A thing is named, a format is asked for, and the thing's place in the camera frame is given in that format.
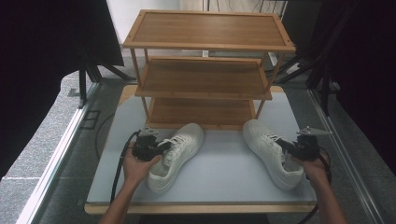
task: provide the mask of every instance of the wooden shoe rack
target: wooden shoe rack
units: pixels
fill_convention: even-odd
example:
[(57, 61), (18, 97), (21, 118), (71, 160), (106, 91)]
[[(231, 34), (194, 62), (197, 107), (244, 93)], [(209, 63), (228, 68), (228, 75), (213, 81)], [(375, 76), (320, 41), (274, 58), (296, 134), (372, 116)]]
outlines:
[[(205, 129), (240, 130), (257, 118), (292, 45), (276, 14), (141, 10), (123, 43), (131, 49), (138, 87), (151, 128), (180, 128), (191, 122)], [(135, 49), (145, 51), (137, 66)], [(148, 49), (198, 49), (261, 52), (261, 59), (218, 57), (149, 57)], [(279, 53), (266, 77), (263, 59)], [(261, 100), (256, 112), (253, 100)]]

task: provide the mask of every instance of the shoe rack leg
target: shoe rack leg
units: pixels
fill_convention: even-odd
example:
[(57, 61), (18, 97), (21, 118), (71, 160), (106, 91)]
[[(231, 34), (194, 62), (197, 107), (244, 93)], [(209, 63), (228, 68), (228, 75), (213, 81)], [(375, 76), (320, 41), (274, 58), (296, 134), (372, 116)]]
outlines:
[(149, 63), (149, 53), (147, 49), (145, 49), (145, 58), (146, 58), (146, 63)]
[(132, 63), (134, 64), (134, 72), (136, 73), (137, 85), (141, 87), (142, 82), (140, 80), (139, 67), (137, 66), (136, 53), (134, 52), (134, 49), (131, 49), (131, 56), (132, 56)]
[(262, 100), (262, 101), (260, 102), (259, 109), (257, 110), (257, 114), (256, 114), (256, 118), (255, 118), (255, 119), (258, 119), (258, 118), (259, 118), (260, 113), (262, 112), (262, 107), (264, 106), (264, 103), (265, 103), (264, 100)]
[(270, 76), (269, 80), (268, 80), (268, 86), (267, 86), (267, 90), (269, 91), (272, 84), (274, 83), (274, 80), (276, 78), (277, 72), (279, 71), (280, 65), (282, 65), (283, 60), (285, 59), (285, 53), (280, 53), (279, 58), (277, 59), (277, 63), (274, 69), (273, 74)]
[(149, 109), (148, 109), (148, 104), (146, 103), (146, 98), (141, 97), (141, 99), (142, 99), (143, 107), (145, 108), (146, 118), (149, 119)]
[(265, 59), (267, 58), (266, 56), (268, 56), (268, 52), (264, 52), (264, 53), (262, 54), (262, 60), (260, 61), (260, 67), (263, 67), (263, 66), (264, 66)]

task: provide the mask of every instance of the human arm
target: human arm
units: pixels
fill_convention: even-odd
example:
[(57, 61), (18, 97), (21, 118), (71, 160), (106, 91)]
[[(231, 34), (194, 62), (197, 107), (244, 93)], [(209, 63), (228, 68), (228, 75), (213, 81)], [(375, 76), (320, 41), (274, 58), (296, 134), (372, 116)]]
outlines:
[(151, 161), (142, 162), (132, 155), (128, 148), (123, 162), (124, 183), (119, 194), (106, 210), (99, 223), (122, 223), (128, 211), (134, 191), (149, 173), (149, 168), (159, 161), (161, 156), (154, 157)]
[(317, 195), (320, 222), (322, 224), (347, 223), (344, 212), (327, 179), (323, 163), (319, 159), (314, 161), (294, 160), (304, 167), (311, 186)]

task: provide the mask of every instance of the white sneaker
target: white sneaker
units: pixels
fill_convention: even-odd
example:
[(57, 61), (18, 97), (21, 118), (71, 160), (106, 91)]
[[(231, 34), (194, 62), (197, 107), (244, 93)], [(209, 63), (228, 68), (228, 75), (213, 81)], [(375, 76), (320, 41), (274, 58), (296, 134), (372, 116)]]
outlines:
[(304, 174), (303, 167), (292, 161), (291, 155), (279, 145), (294, 147), (292, 142), (273, 134), (257, 119), (245, 123), (243, 135), (250, 149), (262, 159), (268, 173), (280, 189), (294, 189), (300, 183)]
[(195, 123), (179, 129), (171, 139), (171, 148), (163, 154), (163, 159), (154, 164), (148, 173), (148, 187), (157, 193), (166, 192), (174, 183), (180, 167), (189, 160), (204, 142), (204, 130)]

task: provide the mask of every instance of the white table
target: white table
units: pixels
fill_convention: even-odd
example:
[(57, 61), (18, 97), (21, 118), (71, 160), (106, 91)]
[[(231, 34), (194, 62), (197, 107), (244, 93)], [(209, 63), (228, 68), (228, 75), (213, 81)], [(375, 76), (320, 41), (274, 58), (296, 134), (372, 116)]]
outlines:
[[(120, 153), (128, 137), (145, 126), (146, 114), (135, 86), (121, 96), (106, 147), (96, 170), (85, 210), (103, 214), (110, 194)], [(279, 135), (295, 140), (299, 127), (284, 92), (272, 92), (260, 119)], [(255, 102), (256, 109), (260, 101)], [(170, 138), (176, 130), (159, 130), (157, 141)], [(123, 182), (120, 174), (118, 189)], [(264, 163), (245, 143), (241, 131), (205, 131), (198, 153), (186, 162), (173, 186), (165, 193), (152, 192), (143, 181), (134, 193), (129, 213), (268, 213), (306, 212), (316, 203), (315, 192), (303, 181), (293, 190), (279, 189)]]

